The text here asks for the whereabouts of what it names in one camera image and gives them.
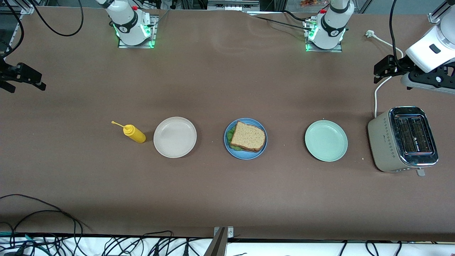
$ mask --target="blue plate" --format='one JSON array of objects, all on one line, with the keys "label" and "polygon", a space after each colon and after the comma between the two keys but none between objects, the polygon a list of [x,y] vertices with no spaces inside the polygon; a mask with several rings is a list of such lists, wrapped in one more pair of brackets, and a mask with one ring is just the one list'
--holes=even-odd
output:
[{"label": "blue plate", "polygon": [[[227,134],[228,134],[228,131],[237,124],[237,121],[254,125],[257,128],[260,128],[261,130],[264,131],[265,143],[264,143],[264,146],[261,148],[261,150],[259,150],[259,152],[249,152],[249,151],[244,151],[244,150],[236,151],[229,146]],[[262,152],[264,152],[265,147],[267,146],[267,132],[265,131],[264,126],[262,126],[260,122],[254,120],[254,119],[251,119],[251,118],[240,118],[240,119],[235,120],[234,122],[232,122],[230,125],[227,126],[226,131],[224,132],[224,145],[226,146],[226,149],[229,151],[229,153],[231,153],[231,155],[233,155],[234,157],[236,157],[238,159],[242,159],[242,160],[254,159],[254,158],[260,156],[262,154]]]}]

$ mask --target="brown table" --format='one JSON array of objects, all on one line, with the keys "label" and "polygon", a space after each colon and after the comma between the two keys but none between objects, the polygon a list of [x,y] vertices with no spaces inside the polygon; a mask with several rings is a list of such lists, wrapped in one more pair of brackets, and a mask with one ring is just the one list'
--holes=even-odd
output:
[{"label": "brown table", "polygon": [[[77,8],[41,10],[58,31],[78,26]],[[242,12],[171,11],[155,49],[126,50],[117,48],[104,10],[84,11],[83,29],[70,38],[35,14],[23,19],[24,42],[7,61],[42,72],[47,89],[0,91],[0,195],[58,205],[88,233],[210,236],[214,226],[231,225],[250,238],[455,240],[454,96],[407,91],[398,77],[385,84],[379,111],[421,107],[440,161],[424,178],[382,173],[373,163],[366,129],[373,65],[391,49],[363,35],[373,29],[390,41],[388,16],[353,15],[343,53],[317,53],[305,51],[298,29]],[[403,50],[430,27],[424,15],[394,22]],[[180,159],[161,156],[152,141],[173,116],[197,129],[195,148]],[[238,160],[223,145],[226,126],[241,117],[267,130],[257,159]],[[339,161],[321,162],[305,148],[306,128],[321,119],[348,136]],[[147,142],[131,141],[111,120],[134,124]],[[5,199],[0,219],[41,209]],[[72,224],[43,214],[18,231],[72,232]]]}]

